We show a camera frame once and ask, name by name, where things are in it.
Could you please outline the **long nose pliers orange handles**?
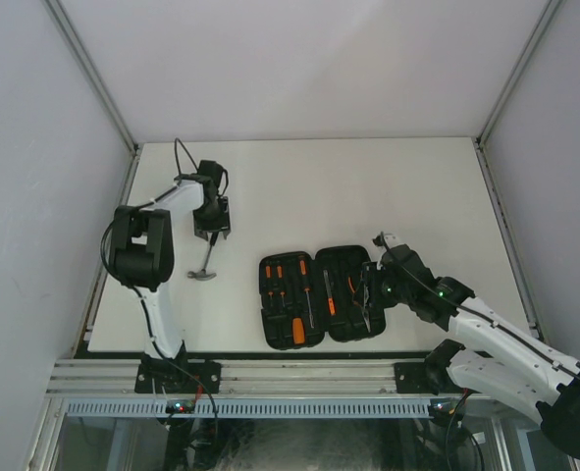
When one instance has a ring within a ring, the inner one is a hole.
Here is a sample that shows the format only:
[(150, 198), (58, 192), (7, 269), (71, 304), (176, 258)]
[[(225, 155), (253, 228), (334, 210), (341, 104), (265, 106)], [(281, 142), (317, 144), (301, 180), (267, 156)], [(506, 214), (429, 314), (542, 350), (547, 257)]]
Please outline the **long nose pliers orange handles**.
[(351, 300), (354, 306), (360, 308), (360, 312), (367, 329), (367, 332), (370, 333), (371, 329), (371, 321), (370, 315), (368, 310), (368, 299), (366, 297), (367, 291), (366, 286), (361, 277), (359, 277), (356, 281), (353, 279), (352, 276), (347, 277), (347, 284), (349, 290), (351, 292)]

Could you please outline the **black plastic tool case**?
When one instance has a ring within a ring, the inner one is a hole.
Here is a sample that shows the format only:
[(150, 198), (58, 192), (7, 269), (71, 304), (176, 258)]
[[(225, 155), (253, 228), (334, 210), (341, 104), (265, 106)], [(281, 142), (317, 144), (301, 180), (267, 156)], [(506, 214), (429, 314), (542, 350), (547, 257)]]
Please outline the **black plastic tool case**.
[[(311, 284), (311, 304), (315, 328), (309, 324), (305, 293), (299, 271), (298, 257), (304, 256)], [(315, 255), (304, 251), (286, 252), (268, 255), (261, 259), (258, 266), (258, 285), (261, 300), (261, 319), (265, 341), (276, 350), (300, 349), (318, 345), (325, 337), (336, 342), (371, 339), (382, 334), (387, 326), (385, 312), (373, 312), (370, 315), (371, 329), (367, 332), (360, 308), (353, 305), (347, 277), (356, 281), (361, 277), (362, 264), (370, 262), (367, 249), (361, 245), (342, 245), (320, 249)], [(274, 307), (269, 308), (266, 290), (265, 267), (272, 267), (274, 283)], [(286, 308), (282, 300), (277, 277), (277, 266), (281, 264), (286, 285)], [(328, 310), (327, 294), (323, 269), (329, 271), (336, 315), (331, 316)], [(300, 318), (303, 322), (306, 342), (296, 345), (292, 340), (291, 321)]]

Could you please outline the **small precision screwdriver orange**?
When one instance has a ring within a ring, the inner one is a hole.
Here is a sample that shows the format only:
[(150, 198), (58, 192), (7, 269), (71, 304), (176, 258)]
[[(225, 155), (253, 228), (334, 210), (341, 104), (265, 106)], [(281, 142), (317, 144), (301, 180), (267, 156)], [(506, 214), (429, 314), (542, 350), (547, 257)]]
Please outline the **small precision screwdriver orange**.
[(279, 280), (279, 290), (280, 290), (280, 296), (281, 296), (281, 300), (282, 300), (282, 307), (285, 309), (286, 308), (286, 285), (285, 285), (285, 281), (284, 281), (283, 266), (281, 264), (279, 264), (276, 268), (277, 268), (277, 277)]

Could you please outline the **claw hammer orange black handle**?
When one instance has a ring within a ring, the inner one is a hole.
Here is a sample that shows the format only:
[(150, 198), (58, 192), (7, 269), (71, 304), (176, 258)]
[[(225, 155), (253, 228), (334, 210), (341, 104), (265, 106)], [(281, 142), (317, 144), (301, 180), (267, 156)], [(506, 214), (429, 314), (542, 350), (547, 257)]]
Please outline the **claw hammer orange black handle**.
[(306, 336), (303, 322), (300, 318), (293, 318), (291, 321), (291, 333), (293, 343), (296, 345), (305, 344)]

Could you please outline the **small screwdriver orange black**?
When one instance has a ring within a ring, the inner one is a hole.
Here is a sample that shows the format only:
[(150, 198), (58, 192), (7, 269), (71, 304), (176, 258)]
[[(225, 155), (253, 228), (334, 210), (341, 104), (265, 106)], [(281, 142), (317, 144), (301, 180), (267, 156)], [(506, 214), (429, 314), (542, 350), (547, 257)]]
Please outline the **small screwdriver orange black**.
[(265, 267), (265, 275), (266, 275), (265, 286), (269, 298), (269, 308), (272, 309), (274, 307), (274, 283), (273, 283), (272, 267), (270, 264), (267, 264)]

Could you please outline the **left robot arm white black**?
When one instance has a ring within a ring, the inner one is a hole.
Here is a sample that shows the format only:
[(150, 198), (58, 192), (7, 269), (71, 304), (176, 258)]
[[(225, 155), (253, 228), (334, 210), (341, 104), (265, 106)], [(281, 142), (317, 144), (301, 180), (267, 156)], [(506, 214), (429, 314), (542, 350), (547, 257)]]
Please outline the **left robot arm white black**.
[(202, 267), (187, 277), (215, 278), (208, 271), (212, 250), (231, 232), (228, 186), (228, 170), (203, 160), (196, 172), (179, 172), (169, 188), (149, 201), (117, 207), (100, 242), (107, 273), (139, 301), (147, 330), (143, 360), (157, 369), (156, 381), (171, 393), (185, 389), (190, 380), (185, 341), (170, 296), (176, 264), (173, 218), (190, 214), (194, 235), (207, 242)]

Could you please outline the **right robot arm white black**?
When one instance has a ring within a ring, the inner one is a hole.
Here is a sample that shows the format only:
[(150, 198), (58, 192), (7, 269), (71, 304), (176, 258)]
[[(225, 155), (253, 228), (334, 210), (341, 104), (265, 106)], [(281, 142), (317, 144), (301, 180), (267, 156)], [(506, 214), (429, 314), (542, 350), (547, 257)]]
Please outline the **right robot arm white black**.
[(362, 267), (363, 304), (404, 305), (449, 335), (425, 359), (428, 384), (485, 394), (580, 460), (580, 360), (515, 327), (462, 282), (434, 276), (398, 237), (381, 233), (373, 242), (382, 255)]

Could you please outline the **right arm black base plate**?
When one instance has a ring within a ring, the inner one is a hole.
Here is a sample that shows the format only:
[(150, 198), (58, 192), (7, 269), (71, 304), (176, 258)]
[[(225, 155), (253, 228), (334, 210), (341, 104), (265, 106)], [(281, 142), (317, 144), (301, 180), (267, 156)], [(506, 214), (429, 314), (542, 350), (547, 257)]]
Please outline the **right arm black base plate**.
[(440, 393), (445, 385), (439, 377), (431, 376), (424, 362), (394, 364), (395, 388), (398, 393)]

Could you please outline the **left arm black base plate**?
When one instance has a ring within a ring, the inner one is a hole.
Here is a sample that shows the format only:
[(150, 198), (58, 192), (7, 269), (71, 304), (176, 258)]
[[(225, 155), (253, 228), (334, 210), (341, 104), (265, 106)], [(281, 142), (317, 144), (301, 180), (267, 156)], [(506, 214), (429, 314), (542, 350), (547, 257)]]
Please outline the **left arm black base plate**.
[(219, 391), (222, 365), (215, 361), (190, 361), (180, 369), (163, 360), (142, 361), (137, 369), (136, 393), (215, 394)]

